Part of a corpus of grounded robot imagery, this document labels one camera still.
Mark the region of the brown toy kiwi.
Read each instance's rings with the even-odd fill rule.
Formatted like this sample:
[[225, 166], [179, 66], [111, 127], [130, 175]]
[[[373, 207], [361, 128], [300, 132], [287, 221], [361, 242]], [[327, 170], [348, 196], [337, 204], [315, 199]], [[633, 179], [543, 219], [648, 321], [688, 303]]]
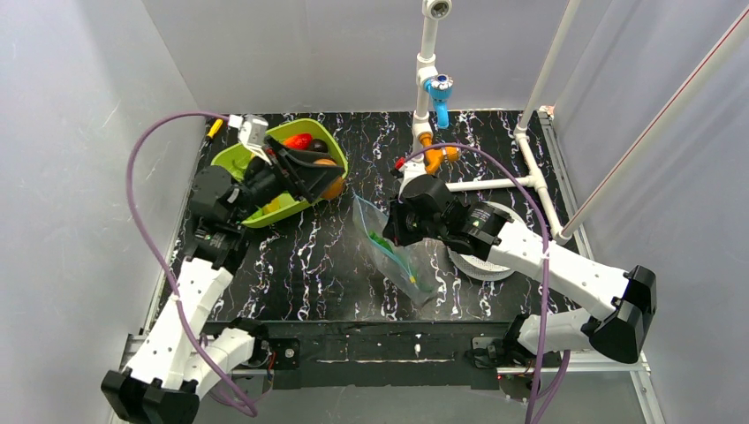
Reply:
[[[314, 164], [326, 165], [326, 166], [337, 166], [337, 163], [332, 159], [321, 158], [314, 161]], [[324, 200], [333, 200], [339, 196], [344, 190], [344, 178], [338, 176], [331, 185], [321, 194], [321, 198]]]

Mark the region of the green toy beans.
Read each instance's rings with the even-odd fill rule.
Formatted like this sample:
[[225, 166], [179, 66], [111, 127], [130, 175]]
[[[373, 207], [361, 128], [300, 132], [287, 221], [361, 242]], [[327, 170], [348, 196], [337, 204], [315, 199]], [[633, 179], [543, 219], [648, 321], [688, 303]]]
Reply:
[[387, 239], [377, 234], [375, 231], [370, 231], [367, 234], [369, 240], [373, 244], [374, 250], [382, 255], [390, 258], [403, 259], [404, 256], [397, 250], [397, 248]]

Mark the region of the green plastic tray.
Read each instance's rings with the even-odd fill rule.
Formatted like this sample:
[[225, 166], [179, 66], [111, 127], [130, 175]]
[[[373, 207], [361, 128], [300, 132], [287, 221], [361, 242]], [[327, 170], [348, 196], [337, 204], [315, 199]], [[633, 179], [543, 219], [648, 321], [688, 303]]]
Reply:
[[[285, 142], [290, 137], [303, 133], [308, 133], [313, 139], [324, 141], [329, 149], [328, 155], [331, 157], [331, 160], [344, 168], [344, 173], [341, 177], [342, 182], [339, 184], [340, 190], [338, 191], [338, 193], [341, 193], [343, 191], [343, 183], [348, 177], [349, 164], [337, 140], [323, 124], [316, 119], [299, 118], [267, 130], [267, 135], [281, 142]], [[210, 164], [221, 166], [235, 179], [242, 180], [246, 166], [252, 158], [253, 153], [237, 143], [217, 153]], [[282, 193], [269, 204], [257, 209], [242, 224], [253, 229], [263, 228], [296, 215], [320, 201], [323, 201], [323, 198], [313, 203], [309, 203], [306, 200], [296, 201], [288, 193]]]

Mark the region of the clear zip top bag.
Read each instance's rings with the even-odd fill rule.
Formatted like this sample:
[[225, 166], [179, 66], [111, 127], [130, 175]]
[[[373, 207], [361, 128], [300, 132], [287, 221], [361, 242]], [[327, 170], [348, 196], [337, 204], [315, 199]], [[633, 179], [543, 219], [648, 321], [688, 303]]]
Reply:
[[387, 216], [374, 203], [353, 195], [352, 220], [361, 248], [375, 268], [418, 307], [434, 299], [439, 284], [433, 276], [433, 249], [425, 241], [396, 246], [382, 235]]

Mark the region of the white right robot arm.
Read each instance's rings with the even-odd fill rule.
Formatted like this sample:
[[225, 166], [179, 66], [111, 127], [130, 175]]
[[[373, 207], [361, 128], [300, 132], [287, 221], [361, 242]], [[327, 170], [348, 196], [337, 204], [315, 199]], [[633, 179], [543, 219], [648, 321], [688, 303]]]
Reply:
[[467, 204], [431, 175], [390, 198], [382, 235], [397, 246], [423, 239], [508, 268], [572, 299], [578, 309], [519, 316], [504, 338], [529, 355], [592, 349], [624, 364], [640, 358], [657, 310], [656, 274], [610, 267], [533, 232], [496, 204]]

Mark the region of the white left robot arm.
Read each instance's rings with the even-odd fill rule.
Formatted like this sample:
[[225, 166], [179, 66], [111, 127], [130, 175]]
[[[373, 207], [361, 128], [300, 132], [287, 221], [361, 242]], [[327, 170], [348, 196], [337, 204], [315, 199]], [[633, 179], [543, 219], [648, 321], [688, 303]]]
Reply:
[[262, 326], [234, 323], [209, 342], [200, 338], [243, 261], [241, 221], [283, 194], [306, 201], [325, 198], [344, 173], [344, 164], [325, 152], [267, 138], [251, 155], [243, 178], [214, 164], [196, 174], [189, 206], [193, 231], [179, 270], [165, 273], [170, 297], [139, 350], [102, 379], [102, 393], [119, 419], [191, 423], [202, 399], [218, 385], [227, 389], [229, 405], [256, 415], [254, 400], [231, 371], [253, 358]]

